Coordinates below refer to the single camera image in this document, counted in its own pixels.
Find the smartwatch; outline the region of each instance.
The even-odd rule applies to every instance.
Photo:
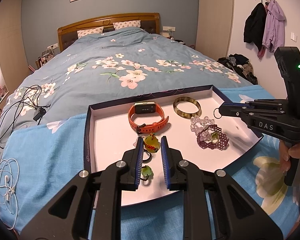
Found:
[[[161,116],[161,120],[159,122],[154,122],[153,124],[143,124],[137,125],[132,120],[131,117],[134,114],[150,114],[150,113],[158,113]],[[137,134],[143,133],[155,133],[158,130],[165,127],[165,125],[169,121],[169,117],[164,118],[164,112],[162,108],[156,102],[140,102],[135,103],[128,112],[128,119],[130,126],[133,130],[136,131]]]

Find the watch face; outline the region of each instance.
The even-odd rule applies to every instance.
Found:
[[[134,108],[136,114],[155,113],[156,103],[155,102],[135,103]]]

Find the patterned pillow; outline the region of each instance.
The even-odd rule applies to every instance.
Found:
[[[113,27],[115,30],[119,30],[119,29],[125,28],[125,27],[139,27],[140,28],[140,26],[141,26],[140,21],[120,22],[120,23],[113,24]]]
[[[78,31],[78,39],[80,39],[81,37],[88,35],[88,34],[92,34],[92,33],[102,33],[103,32],[103,26],[99,27],[99,28],[95,28],[95,29],[88,29],[88,30],[82,30],[82,31]]]

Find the white earphones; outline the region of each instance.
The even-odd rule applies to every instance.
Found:
[[[17,173],[17,178],[16,179],[14,179],[13,175],[12,175],[12,169],[11,169],[11,166],[10,166],[11,162],[15,162],[17,164],[17,167],[18,167],[18,173]],[[4,168],[6,166],[9,167],[10,171],[4,170]],[[7,173],[8,175],[4,176],[4,185],[1,185],[1,179],[2,179],[2,173],[3,172]],[[14,219],[13,226],[11,228],[8,228],[9,230],[14,229],[14,227],[16,225],[17,217],[18,217],[19,207],[18,207],[18,200],[17,200],[16,192],[15,192],[16,185],[17,185],[18,181],[19,181],[19,164],[18,164],[17,160],[14,159],[14,158],[10,158],[8,160],[2,160],[0,162],[0,189],[5,188],[6,191],[2,195],[1,190],[0,190],[0,197],[4,198],[4,202],[3,203],[0,202],[0,205],[5,205],[10,214],[12,214],[12,215],[15,214],[16,215],[15,219]],[[12,211],[12,206],[14,206],[14,204],[15,204],[15,209],[16,209],[15,212]]]

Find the headboard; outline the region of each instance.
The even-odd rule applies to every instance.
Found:
[[[78,39],[79,30],[93,29],[104,26],[103,32],[114,31],[113,23],[141,21],[141,28],[148,33],[160,34],[159,13],[123,13],[96,17],[58,28],[59,47],[62,52]]]

